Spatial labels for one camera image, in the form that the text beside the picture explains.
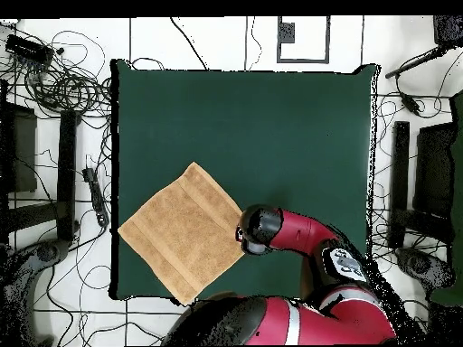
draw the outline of towel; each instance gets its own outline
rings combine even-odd
[[[222,187],[192,163],[118,229],[183,305],[243,255],[235,240],[241,210]]]

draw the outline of power adapter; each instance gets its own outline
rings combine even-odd
[[[405,93],[401,93],[402,104],[414,115],[420,115],[420,106],[418,103],[413,99],[413,97],[406,95]]]
[[[6,38],[5,50],[13,54],[21,64],[37,70],[46,70],[53,59],[52,48],[14,34],[9,34]]]

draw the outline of electronic device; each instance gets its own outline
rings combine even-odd
[[[11,53],[23,65],[44,70],[53,59],[53,49],[45,45],[8,34],[5,50]]]
[[[450,218],[454,166],[450,149],[457,132],[454,122],[420,129],[413,209]]]
[[[91,204],[97,214],[97,221],[100,227],[106,228],[109,224],[108,213],[106,212],[105,203],[99,182],[95,171],[92,168],[82,170],[83,181],[89,184],[91,193]]]

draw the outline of label on robot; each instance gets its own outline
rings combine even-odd
[[[362,267],[347,250],[331,249],[329,256],[340,276],[366,282]]]

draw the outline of green table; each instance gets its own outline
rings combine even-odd
[[[131,70],[119,61],[118,224],[195,161],[243,210],[267,203],[316,217],[365,252],[375,71]],[[200,298],[298,296],[300,264],[290,252],[244,256]],[[118,299],[171,297],[123,239],[117,268]]]

